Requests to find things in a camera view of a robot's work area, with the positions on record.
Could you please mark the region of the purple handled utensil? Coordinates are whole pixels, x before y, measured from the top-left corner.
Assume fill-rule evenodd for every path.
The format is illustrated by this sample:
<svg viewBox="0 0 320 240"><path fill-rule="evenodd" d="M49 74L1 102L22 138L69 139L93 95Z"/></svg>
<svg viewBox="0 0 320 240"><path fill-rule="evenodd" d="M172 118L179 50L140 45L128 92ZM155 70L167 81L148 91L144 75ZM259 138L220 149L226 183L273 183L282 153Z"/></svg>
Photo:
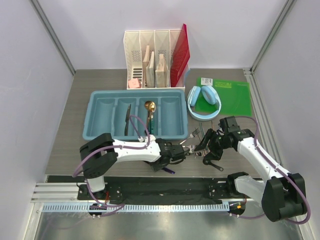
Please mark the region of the purple handled utensil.
<svg viewBox="0 0 320 240"><path fill-rule="evenodd" d="M167 167L164 167L162 170L165 171L166 173L173 174L173 175L176 173L175 171L173 171Z"/></svg>

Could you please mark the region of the blue plastic cutlery tray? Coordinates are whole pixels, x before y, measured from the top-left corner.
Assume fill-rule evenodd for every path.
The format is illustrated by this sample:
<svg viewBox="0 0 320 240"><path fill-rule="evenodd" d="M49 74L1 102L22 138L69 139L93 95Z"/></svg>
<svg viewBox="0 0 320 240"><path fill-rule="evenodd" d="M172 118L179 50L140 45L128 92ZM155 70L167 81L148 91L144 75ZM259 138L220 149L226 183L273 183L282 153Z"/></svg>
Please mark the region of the blue plastic cutlery tray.
<svg viewBox="0 0 320 240"><path fill-rule="evenodd" d="M100 90L90 95L82 137L91 141L104 133L113 139L136 141L145 136L145 102L156 104L154 136L165 140L183 140L188 136L188 113L181 89ZM128 106L131 105L128 135L124 135Z"/></svg>

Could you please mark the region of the gold spoon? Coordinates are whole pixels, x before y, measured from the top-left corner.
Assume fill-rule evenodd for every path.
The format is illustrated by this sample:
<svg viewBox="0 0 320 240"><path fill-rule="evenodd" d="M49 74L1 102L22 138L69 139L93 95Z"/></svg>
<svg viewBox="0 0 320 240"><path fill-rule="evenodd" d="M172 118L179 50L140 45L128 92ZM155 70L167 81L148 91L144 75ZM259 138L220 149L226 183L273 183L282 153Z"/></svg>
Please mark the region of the gold spoon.
<svg viewBox="0 0 320 240"><path fill-rule="evenodd" d="M153 101L146 101L144 104L144 107L147 110L147 118L146 118L146 127L148 131L151 133L152 132L152 119L153 115L156 111L156 104Z"/></svg>

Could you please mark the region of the black knife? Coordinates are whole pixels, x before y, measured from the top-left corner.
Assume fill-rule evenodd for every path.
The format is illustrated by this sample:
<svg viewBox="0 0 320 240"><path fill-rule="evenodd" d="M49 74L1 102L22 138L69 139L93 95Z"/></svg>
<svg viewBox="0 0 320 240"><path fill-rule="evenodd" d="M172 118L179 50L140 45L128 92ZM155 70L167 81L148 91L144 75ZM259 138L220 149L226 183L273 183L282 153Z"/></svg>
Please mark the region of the black knife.
<svg viewBox="0 0 320 240"><path fill-rule="evenodd" d="M124 128L124 135L128 135L129 130L129 121L130 121L130 113L131 113L131 104L128 106L125 116L125 128Z"/></svg>

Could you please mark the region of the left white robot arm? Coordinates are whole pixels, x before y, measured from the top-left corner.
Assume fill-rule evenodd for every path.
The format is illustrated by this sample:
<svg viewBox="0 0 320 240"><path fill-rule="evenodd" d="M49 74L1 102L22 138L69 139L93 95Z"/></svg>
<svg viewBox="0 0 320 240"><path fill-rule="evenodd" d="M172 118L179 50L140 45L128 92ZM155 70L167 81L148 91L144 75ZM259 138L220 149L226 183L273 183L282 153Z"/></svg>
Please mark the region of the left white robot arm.
<svg viewBox="0 0 320 240"><path fill-rule="evenodd" d="M189 147L173 144L153 135L142 137L136 142L126 142L113 139L110 133L103 133L80 147L81 162L73 176L83 173L89 194L100 200L107 192L104 174L113 165L142 161L153 172L158 172L170 164L183 162L189 152Z"/></svg>

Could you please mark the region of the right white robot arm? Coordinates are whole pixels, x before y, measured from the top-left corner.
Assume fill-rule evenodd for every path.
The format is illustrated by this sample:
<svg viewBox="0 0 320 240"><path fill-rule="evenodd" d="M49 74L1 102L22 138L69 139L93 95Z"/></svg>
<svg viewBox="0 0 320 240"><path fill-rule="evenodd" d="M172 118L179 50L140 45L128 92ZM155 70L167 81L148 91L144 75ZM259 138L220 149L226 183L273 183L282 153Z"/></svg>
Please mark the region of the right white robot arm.
<svg viewBox="0 0 320 240"><path fill-rule="evenodd" d="M241 129L236 117L229 116L219 121L220 130L208 129L196 152L205 148L209 152L205 162L220 160L225 149L233 148L254 167L262 181L257 181L245 172L228 175L226 193L233 198L243 194L262 207L263 214L271 222L305 216L298 221L302 225L311 218L311 209L306 197L305 180L299 173L291 173L276 162L258 141L258 132Z"/></svg>

